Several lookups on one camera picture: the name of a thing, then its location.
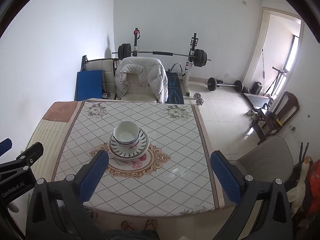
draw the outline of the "plate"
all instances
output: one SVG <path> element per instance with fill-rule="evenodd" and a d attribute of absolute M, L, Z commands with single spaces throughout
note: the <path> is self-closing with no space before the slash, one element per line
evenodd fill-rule
<path fill-rule="evenodd" d="M 121 160 L 133 160 L 141 157 L 149 148 L 149 136 L 145 130 L 140 128 L 139 143 L 130 149 L 130 147 L 122 147 L 114 138 L 113 132 L 108 141 L 108 152 Z"/>

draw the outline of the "white bowl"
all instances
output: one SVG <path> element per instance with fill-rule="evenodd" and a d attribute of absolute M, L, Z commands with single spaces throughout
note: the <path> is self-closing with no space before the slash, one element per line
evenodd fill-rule
<path fill-rule="evenodd" d="M 125 121 L 119 123 L 113 130 L 116 141 L 124 147 L 130 147 L 139 140 L 140 128 L 133 122 Z"/>

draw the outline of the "flip-flop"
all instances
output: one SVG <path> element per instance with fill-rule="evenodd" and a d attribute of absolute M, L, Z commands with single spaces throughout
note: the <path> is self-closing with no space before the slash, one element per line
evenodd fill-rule
<path fill-rule="evenodd" d="M 132 229 L 132 231 L 134 231 L 134 229 L 133 229 L 133 227 L 132 227 L 131 224 L 129 224 L 127 221 L 123 221 L 123 222 L 121 223 L 121 229 L 122 229 L 123 231 L 126 231 L 127 228 L 130 228 L 130 229 Z"/>
<path fill-rule="evenodd" d="M 146 226 L 144 228 L 144 230 L 146 230 L 146 228 L 148 226 L 152 225 L 153 227 L 153 230 L 156 231 L 156 227 L 158 225 L 158 221 L 156 219 L 148 219 L 147 222 L 146 222 Z"/>

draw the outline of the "dark brown chair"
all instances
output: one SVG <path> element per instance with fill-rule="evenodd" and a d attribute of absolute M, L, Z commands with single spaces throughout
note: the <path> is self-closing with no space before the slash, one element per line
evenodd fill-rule
<path fill-rule="evenodd" d="M 287 96 L 288 100 L 287 102 L 282 106 L 282 108 L 278 111 L 279 106 L 281 106 L 281 103 L 284 99 L 284 97 Z M 296 107 L 295 111 L 286 118 L 287 114 L 294 108 Z M 260 141 L 258 142 L 258 145 L 262 143 L 267 137 L 272 136 L 277 134 L 282 127 L 284 127 L 292 117 L 298 112 L 300 106 L 298 103 L 297 98 L 295 97 L 294 94 L 289 93 L 288 91 L 285 91 L 280 98 L 276 108 L 270 112 L 266 109 L 260 108 L 258 110 L 258 116 L 256 120 L 253 120 L 250 127 L 252 128 L 255 124 L 257 124 L 259 121 L 265 122 L 262 128 L 265 126 L 268 126 L 268 131 L 266 134 L 264 134 L 261 138 Z"/>

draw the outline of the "door frame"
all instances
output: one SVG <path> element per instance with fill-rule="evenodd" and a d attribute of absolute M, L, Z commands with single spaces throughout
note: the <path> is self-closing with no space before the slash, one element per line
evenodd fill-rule
<path fill-rule="evenodd" d="M 290 79 L 291 73 L 293 72 L 294 65 L 295 65 L 297 57 L 299 55 L 299 51 L 300 51 L 300 47 L 301 47 L 301 43 L 302 43 L 304 21 L 301 19 L 301 17 L 299 15 L 288 13 L 288 12 L 285 12 L 282 10 L 273 9 L 273 8 L 262 7 L 261 14 L 260 14 L 260 21 L 259 21 L 259 25 L 258 25 L 257 33 L 256 33 L 256 38 L 255 38 L 253 46 L 252 46 L 252 50 L 251 50 L 251 53 L 249 56 L 247 67 L 244 71 L 244 75 L 242 76 L 242 82 L 243 82 L 244 86 L 249 87 L 249 83 L 251 82 L 253 74 L 257 68 L 258 61 L 261 56 L 261 51 L 263 49 L 263 45 L 264 45 L 264 42 L 265 42 L 266 36 L 267 36 L 270 15 L 281 16 L 281 17 L 287 18 L 289 20 L 293 20 L 293 18 L 301 20 L 300 35 L 299 35 L 299 42 L 298 42 L 298 49 L 297 49 L 296 57 L 295 57 L 294 62 L 292 64 L 291 71 L 289 72 L 287 79 L 283 85 L 283 88 L 287 84 L 288 80 Z"/>

